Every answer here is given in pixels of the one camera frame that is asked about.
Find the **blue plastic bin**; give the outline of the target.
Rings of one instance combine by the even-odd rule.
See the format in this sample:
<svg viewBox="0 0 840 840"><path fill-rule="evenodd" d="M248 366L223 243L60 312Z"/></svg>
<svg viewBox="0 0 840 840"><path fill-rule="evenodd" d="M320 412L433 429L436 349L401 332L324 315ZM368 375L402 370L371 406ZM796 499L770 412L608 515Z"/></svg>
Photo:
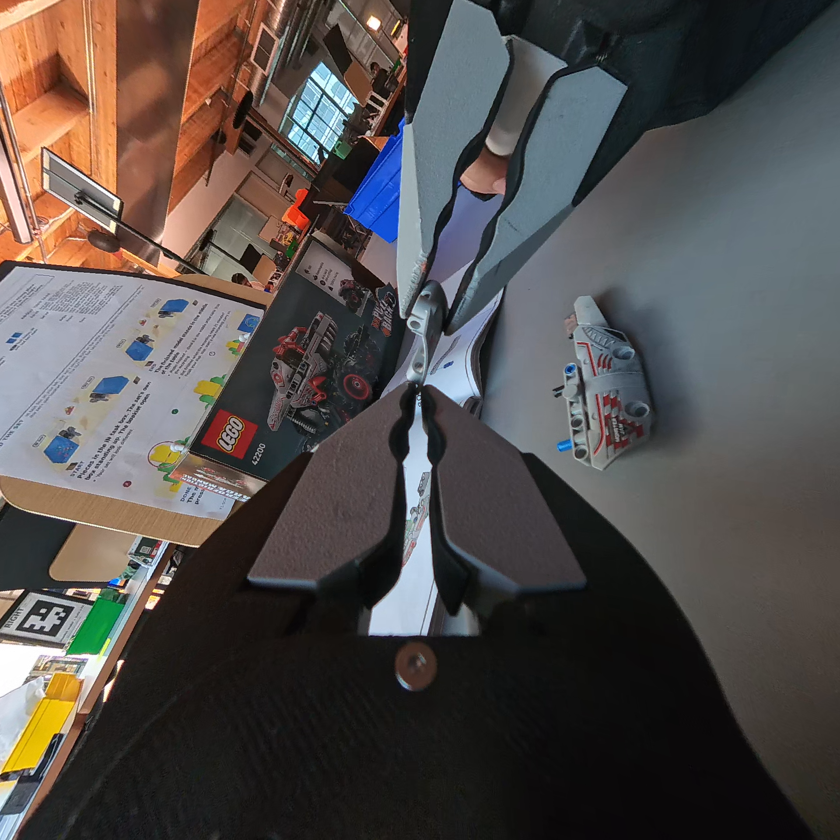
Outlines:
<svg viewBox="0 0 840 840"><path fill-rule="evenodd" d="M375 158L344 215L394 245L398 236L405 120Z"/></svg>

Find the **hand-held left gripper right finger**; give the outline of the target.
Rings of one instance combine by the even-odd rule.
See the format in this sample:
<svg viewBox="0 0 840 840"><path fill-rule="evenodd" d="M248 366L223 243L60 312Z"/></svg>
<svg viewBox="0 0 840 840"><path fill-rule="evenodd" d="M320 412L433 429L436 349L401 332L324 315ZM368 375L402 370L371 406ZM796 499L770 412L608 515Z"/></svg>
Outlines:
<svg viewBox="0 0 840 840"><path fill-rule="evenodd" d="M577 592L586 578L523 454L430 385L422 388L432 467L428 522L447 613Z"/></svg>

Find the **illustrated instruction sign board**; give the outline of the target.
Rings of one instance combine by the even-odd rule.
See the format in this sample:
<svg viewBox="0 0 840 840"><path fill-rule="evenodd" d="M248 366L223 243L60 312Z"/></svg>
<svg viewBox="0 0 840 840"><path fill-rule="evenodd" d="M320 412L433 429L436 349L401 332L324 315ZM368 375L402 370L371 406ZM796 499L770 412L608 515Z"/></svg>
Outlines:
<svg viewBox="0 0 840 840"><path fill-rule="evenodd" d="M175 469L269 305L212 277L3 261L3 500L200 545L235 503Z"/></svg>

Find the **black lego set box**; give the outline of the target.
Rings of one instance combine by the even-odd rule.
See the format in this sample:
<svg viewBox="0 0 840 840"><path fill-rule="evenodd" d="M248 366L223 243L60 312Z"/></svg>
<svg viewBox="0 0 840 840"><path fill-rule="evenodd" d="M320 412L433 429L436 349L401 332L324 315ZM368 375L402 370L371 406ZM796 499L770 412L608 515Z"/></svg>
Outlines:
<svg viewBox="0 0 840 840"><path fill-rule="evenodd" d="M251 498L381 396L404 332L395 287L309 237L171 476Z"/></svg>

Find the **lego instruction booklet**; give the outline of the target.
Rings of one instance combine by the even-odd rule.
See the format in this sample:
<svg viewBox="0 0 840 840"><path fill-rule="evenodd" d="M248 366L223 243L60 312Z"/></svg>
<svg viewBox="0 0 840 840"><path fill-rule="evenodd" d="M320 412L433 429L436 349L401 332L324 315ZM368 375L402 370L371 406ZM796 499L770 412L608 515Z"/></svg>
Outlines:
<svg viewBox="0 0 840 840"><path fill-rule="evenodd" d="M426 383L479 417L484 398L481 349L503 300L500 291L465 327L438 342L429 364ZM374 606L371 636L477 635L478 621L465 607L456 616L447 613L434 581L431 529L428 524L431 469L421 406L409 434L404 460L406 524L402 572L389 594Z"/></svg>

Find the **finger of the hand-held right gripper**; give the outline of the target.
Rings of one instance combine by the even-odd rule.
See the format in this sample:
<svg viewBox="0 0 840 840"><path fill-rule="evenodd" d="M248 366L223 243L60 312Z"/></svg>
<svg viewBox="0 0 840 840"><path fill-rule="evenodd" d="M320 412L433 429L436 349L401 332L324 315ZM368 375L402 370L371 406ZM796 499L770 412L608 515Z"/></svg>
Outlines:
<svg viewBox="0 0 840 840"><path fill-rule="evenodd" d="M479 157L512 72L493 12L433 3L409 32L396 278L400 302L427 283L462 174Z"/></svg>
<svg viewBox="0 0 840 840"><path fill-rule="evenodd" d="M453 299L448 333L474 318L570 215L626 94L626 84L596 65L551 76L511 154L503 201Z"/></svg>

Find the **person's right hand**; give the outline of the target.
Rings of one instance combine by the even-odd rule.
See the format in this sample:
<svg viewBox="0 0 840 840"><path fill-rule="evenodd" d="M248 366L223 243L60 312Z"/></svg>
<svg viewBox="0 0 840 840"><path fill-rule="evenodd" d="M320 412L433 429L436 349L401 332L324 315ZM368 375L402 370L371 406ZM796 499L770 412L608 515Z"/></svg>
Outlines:
<svg viewBox="0 0 840 840"><path fill-rule="evenodd" d="M504 195L507 189L507 175L510 157L494 154L483 146L475 161L459 178L460 184L480 201L489 201L496 195Z"/></svg>

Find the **green box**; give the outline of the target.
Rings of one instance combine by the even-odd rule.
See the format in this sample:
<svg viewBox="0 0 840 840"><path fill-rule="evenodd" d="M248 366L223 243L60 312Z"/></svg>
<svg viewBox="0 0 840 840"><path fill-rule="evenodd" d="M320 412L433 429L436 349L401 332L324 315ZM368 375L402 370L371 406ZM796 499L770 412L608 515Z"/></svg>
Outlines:
<svg viewBox="0 0 840 840"><path fill-rule="evenodd" d="M112 630L129 597L115 591L101 591L67 648L67 656L99 656L112 637Z"/></svg>

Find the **grey red-printed lego assembly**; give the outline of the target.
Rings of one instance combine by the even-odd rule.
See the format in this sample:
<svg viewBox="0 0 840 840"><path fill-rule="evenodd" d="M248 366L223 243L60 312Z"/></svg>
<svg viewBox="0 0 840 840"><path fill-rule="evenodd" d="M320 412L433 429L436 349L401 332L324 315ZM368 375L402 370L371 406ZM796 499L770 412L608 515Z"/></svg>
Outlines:
<svg viewBox="0 0 840 840"><path fill-rule="evenodd" d="M575 300L565 326L575 360L564 367L563 382L554 389L565 401L570 428L569 439L558 449L604 471L651 437L655 412L643 362L593 297Z"/></svg>

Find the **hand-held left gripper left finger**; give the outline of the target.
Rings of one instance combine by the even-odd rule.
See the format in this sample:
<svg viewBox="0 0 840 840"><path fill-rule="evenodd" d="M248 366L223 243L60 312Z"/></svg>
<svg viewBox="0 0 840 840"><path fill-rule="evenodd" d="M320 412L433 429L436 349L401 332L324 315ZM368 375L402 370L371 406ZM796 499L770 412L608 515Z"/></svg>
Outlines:
<svg viewBox="0 0 840 840"><path fill-rule="evenodd" d="M248 581L357 607L381 601L403 567L412 425L413 386L399 385L321 443Z"/></svg>

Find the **grey curved lego panel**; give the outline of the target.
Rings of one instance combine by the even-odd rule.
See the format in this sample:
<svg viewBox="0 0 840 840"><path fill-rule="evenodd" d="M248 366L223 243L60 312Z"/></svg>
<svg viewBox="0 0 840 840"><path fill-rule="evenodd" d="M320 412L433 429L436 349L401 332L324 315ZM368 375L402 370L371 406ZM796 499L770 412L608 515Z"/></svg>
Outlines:
<svg viewBox="0 0 840 840"><path fill-rule="evenodd" d="M406 319L406 326L415 337L413 351L407 360L406 378L416 386L426 382L447 316L445 289L438 281L430 280L420 291Z"/></svg>

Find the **yellow bin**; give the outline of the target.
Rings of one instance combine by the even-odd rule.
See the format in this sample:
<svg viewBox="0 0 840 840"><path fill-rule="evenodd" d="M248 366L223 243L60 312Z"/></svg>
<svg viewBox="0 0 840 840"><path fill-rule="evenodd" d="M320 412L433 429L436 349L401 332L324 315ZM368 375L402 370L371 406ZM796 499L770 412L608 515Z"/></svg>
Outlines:
<svg viewBox="0 0 840 840"><path fill-rule="evenodd" d="M75 716L83 681L70 673L51 675L2 696L2 774L34 770L49 744Z"/></svg>

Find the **flat panel on arm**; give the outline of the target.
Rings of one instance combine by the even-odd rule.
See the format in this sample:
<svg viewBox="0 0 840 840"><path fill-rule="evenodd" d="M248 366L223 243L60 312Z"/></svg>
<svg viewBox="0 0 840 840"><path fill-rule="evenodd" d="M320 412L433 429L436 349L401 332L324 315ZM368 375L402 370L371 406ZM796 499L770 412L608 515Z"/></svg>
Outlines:
<svg viewBox="0 0 840 840"><path fill-rule="evenodd" d="M123 200L52 150L40 149L41 185L111 235L117 235L123 215Z"/></svg>

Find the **black white marker tag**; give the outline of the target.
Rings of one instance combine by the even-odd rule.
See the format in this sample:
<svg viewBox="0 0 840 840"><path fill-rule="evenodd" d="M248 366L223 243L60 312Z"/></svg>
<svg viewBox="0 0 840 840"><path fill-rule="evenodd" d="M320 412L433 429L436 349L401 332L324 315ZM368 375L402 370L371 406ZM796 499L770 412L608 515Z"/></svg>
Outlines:
<svg viewBox="0 0 840 840"><path fill-rule="evenodd" d="M68 650L92 607L64 592L24 590L2 617L1 641Z"/></svg>

